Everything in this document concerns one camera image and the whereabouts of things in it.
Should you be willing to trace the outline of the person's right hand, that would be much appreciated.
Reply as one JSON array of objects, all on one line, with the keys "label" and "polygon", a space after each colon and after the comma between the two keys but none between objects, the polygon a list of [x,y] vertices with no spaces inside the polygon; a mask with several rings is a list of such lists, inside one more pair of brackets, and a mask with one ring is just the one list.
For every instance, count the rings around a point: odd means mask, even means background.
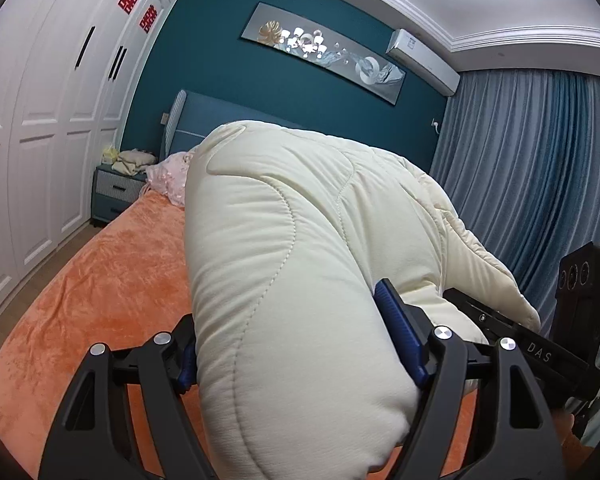
[{"label": "person's right hand", "polygon": [[565,462],[566,471],[570,474],[577,471],[588,459],[594,448],[583,445],[573,434],[573,414],[565,410],[557,410],[552,413],[552,419],[562,447],[562,458]]}]

